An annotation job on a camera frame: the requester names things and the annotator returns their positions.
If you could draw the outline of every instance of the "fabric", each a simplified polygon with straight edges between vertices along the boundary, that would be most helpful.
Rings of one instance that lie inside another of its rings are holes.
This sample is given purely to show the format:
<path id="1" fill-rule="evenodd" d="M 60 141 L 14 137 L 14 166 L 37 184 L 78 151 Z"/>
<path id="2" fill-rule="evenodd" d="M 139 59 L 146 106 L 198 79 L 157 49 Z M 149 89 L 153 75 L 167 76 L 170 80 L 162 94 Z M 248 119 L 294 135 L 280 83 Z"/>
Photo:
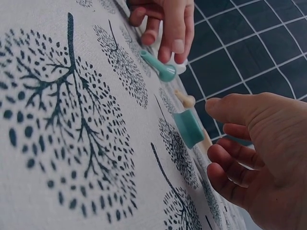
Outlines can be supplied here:
<path id="1" fill-rule="evenodd" d="M 180 79 L 140 58 L 126 12 L 0 2 L 0 230 L 245 229 L 178 133 Z"/>

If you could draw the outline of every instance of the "fingernail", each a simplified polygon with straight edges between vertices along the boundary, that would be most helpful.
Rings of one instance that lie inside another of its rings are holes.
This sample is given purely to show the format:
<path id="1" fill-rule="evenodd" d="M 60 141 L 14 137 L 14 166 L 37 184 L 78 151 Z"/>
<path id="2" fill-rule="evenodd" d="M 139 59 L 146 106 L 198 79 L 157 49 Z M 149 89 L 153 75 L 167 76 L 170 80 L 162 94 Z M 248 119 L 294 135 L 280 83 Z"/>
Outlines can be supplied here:
<path id="1" fill-rule="evenodd" d="M 183 40 L 176 39 L 173 41 L 172 51 L 175 54 L 182 54 L 184 52 L 184 42 Z"/>

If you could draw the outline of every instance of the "white plastic piece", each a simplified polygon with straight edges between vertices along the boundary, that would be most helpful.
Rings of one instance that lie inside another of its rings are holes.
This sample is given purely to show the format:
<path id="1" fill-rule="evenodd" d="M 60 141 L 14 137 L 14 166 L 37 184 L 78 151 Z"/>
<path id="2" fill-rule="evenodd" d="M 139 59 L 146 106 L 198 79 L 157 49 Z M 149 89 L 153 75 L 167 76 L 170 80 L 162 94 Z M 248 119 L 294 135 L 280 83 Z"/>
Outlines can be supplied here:
<path id="1" fill-rule="evenodd" d="M 180 92 L 179 90 L 175 90 L 175 95 L 176 97 L 181 101 L 183 107 L 185 109 L 190 109 L 193 108 L 195 106 L 195 98 L 193 96 L 190 95 L 184 95 L 182 92 Z"/>
<path id="2" fill-rule="evenodd" d="M 175 54 L 172 53 L 172 57 L 167 64 L 171 64 L 176 68 L 177 74 L 182 74 L 187 70 L 188 60 L 186 59 L 182 64 L 177 64 L 174 60 Z"/>

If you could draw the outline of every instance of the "toy pieces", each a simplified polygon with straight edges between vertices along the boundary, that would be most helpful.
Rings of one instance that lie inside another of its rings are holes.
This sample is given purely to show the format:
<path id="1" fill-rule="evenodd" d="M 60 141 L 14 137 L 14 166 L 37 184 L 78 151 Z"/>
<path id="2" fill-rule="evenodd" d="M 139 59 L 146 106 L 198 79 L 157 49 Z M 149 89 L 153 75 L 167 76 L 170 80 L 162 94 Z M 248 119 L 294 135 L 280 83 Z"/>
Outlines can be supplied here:
<path id="1" fill-rule="evenodd" d="M 174 113 L 173 118 L 184 143 L 189 149 L 204 141 L 204 132 L 190 109 L 180 114 Z"/>
<path id="2" fill-rule="evenodd" d="M 159 71 L 159 79 L 163 82 L 172 81 L 176 74 L 176 68 L 173 65 L 165 65 L 153 55 L 151 55 L 147 50 L 141 50 L 140 56 L 147 61 L 152 67 Z"/>
<path id="3" fill-rule="evenodd" d="M 175 90 L 175 95 L 181 101 L 181 103 L 182 103 L 182 105 L 185 109 L 190 109 L 190 108 L 193 108 L 195 106 L 196 101 L 195 101 L 195 98 L 193 96 L 184 95 L 179 90 Z"/>
<path id="4" fill-rule="evenodd" d="M 209 134 L 207 133 L 207 131 L 205 129 L 202 129 L 203 134 L 205 136 L 205 139 L 200 143 L 200 145 L 202 145 L 204 151 L 207 153 L 208 149 L 210 148 L 210 146 L 212 145 L 212 141 L 209 137 Z"/>

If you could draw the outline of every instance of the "dark teal tree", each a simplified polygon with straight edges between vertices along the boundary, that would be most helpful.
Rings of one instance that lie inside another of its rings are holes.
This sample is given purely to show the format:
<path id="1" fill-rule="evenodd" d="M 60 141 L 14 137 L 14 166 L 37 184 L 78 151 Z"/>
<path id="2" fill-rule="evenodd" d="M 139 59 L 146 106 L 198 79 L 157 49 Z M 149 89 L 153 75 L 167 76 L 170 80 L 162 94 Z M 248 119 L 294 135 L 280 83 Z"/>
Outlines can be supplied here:
<path id="1" fill-rule="evenodd" d="M 92 0 L 76 0 L 76 2 L 83 7 L 90 8 L 93 6 Z"/>
<path id="2" fill-rule="evenodd" d="M 116 13 L 116 7 L 115 7 L 113 0 L 98 0 L 98 1 L 108 13 L 111 13 L 111 14 Z"/>
<path id="3" fill-rule="evenodd" d="M 163 116 L 163 118 L 159 119 L 159 129 L 166 151 L 171 156 L 172 162 L 176 165 L 186 183 L 196 189 L 198 188 L 198 181 L 187 147 L 177 130 L 167 122 L 158 100 L 157 103 Z"/>
<path id="4" fill-rule="evenodd" d="M 137 208 L 133 149 L 107 77 L 75 55 L 73 35 L 68 13 L 67 44 L 33 30 L 0 37 L 1 131 L 61 206 L 111 223 Z"/>
<path id="5" fill-rule="evenodd" d="M 94 26 L 101 50 L 107 57 L 113 71 L 117 73 L 123 88 L 136 100 L 139 106 L 146 109 L 148 105 L 148 94 L 138 66 L 124 48 L 117 43 L 110 21 L 109 29 L 111 35 L 102 27 L 98 25 Z"/>
<path id="6" fill-rule="evenodd" d="M 139 45 L 139 43 L 136 40 L 132 39 L 132 37 L 130 36 L 127 28 L 121 27 L 120 30 L 123 34 L 123 37 L 124 37 L 126 43 L 129 45 L 130 50 L 134 54 L 134 56 L 137 59 L 137 61 L 139 62 L 139 64 L 142 66 L 144 72 L 146 73 L 146 75 L 148 77 L 151 77 L 151 68 L 149 67 L 147 62 L 145 62 L 144 59 L 141 58 L 141 56 L 140 56 L 140 51 L 141 51 L 142 47 Z"/>
<path id="7" fill-rule="evenodd" d="M 151 143 L 151 147 L 162 175 L 170 186 L 170 191 L 166 193 L 163 199 L 165 204 L 164 213 L 167 216 L 164 221 L 165 230 L 201 230 L 199 216 L 191 197 L 185 189 L 181 187 L 175 188 L 171 184 L 153 143 Z"/>
<path id="8" fill-rule="evenodd" d="M 217 202 L 217 200 L 216 200 L 216 198 L 213 194 L 211 186 L 209 185 L 209 183 L 205 179 L 202 180 L 201 184 L 202 184 L 205 196 L 206 196 L 206 200 L 207 200 L 210 212 L 213 216 L 214 222 L 219 227 L 219 229 L 222 230 L 223 229 L 223 223 L 222 223 L 221 211 L 220 211 L 220 207 L 218 205 L 218 202 Z"/>
<path id="9" fill-rule="evenodd" d="M 160 97 L 164 103 L 164 106 L 167 108 L 168 112 L 170 114 L 173 114 L 173 113 L 176 113 L 177 110 L 176 108 L 174 107 L 172 101 L 169 99 L 169 97 L 167 96 L 166 92 L 164 91 L 164 89 L 160 88 L 159 89 L 159 94 L 160 94 Z"/>

